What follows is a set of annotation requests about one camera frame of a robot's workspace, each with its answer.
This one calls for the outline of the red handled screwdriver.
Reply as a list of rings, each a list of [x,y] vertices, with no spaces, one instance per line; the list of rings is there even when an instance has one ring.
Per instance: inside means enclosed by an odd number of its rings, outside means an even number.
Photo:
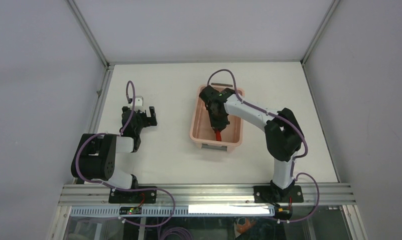
[[[215,134],[215,140],[218,142],[221,142],[222,141],[221,131],[218,129],[215,129],[214,134]]]

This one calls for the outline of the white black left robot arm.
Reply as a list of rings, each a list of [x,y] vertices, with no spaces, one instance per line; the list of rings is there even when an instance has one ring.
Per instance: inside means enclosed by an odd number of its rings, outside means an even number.
[[[155,108],[136,110],[122,108],[123,135],[107,133],[93,137],[93,133],[81,136],[71,163],[71,174],[90,183],[107,184],[121,189],[120,197],[127,203],[134,203],[140,196],[137,177],[116,167],[118,153],[136,153],[141,145],[142,129],[158,125]]]

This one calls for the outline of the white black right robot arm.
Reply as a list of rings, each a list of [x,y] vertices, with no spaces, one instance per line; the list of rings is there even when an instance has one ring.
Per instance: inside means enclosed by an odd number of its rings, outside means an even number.
[[[293,173],[297,152],[305,143],[293,112],[288,108],[268,111],[247,102],[234,89],[219,91],[210,85],[200,91],[199,98],[208,112],[217,141],[222,139],[221,132],[230,124],[229,116],[236,116],[264,132],[267,150],[274,158],[269,196],[274,202],[285,202],[295,185]]]

